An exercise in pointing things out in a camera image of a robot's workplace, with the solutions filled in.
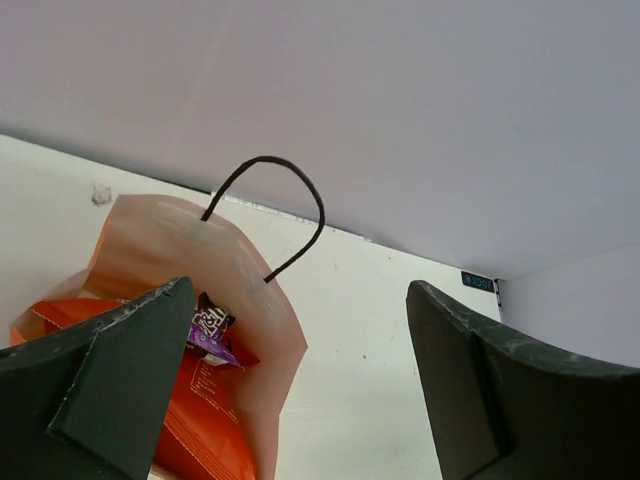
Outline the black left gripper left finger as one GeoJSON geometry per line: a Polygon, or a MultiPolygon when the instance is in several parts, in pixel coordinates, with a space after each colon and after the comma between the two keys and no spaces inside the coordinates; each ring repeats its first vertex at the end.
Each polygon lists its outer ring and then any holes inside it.
{"type": "Polygon", "coordinates": [[[194,307],[179,277],[3,349],[2,478],[147,478],[194,307]]]}

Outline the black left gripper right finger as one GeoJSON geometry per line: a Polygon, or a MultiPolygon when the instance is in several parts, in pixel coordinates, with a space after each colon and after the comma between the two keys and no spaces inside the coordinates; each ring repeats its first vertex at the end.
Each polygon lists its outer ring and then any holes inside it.
{"type": "Polygon", "coordinates": [[[477,313],[424,281],[408,326],[446,479],[635,479],[639,372],[477,313]]]}

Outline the red chips bag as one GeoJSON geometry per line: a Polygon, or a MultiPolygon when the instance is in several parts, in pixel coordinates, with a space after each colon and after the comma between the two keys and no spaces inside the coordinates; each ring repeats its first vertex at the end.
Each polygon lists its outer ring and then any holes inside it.
{"type": "MultiPolygon", "coordinates": [[[[244,351],[236,358],[257,362],[244,351]]],[[[256,477],[223,376],[240,367],[213,367],[186,346],[154,456],[160,469],[180,479],[256,477]]]]}

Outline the purple candy packet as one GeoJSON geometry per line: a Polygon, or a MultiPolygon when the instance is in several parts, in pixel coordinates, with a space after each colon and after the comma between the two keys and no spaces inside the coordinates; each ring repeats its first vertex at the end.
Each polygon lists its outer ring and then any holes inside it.
{"type": "Polygon", "coordinates": [[[213,367],[240,367],[227,334],[234,322],[234,316],[201,292],[191,319],[187,347],[213,367]]]}

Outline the orange paper bag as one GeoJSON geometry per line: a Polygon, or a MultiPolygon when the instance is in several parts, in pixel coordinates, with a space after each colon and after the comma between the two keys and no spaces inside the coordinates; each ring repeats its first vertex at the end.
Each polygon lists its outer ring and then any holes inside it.
{"type": "Polygon", "coordinates": [[[256,469],[275,475],[280,414],[306,351],[296,314],[248,237],[213,206],[168,195],[121,195],[88,266],[30,306],[10,327],[13,347],[68,328],[187,277],[235,317],[232,352],[257,359],[223,373],[256,469]]]}

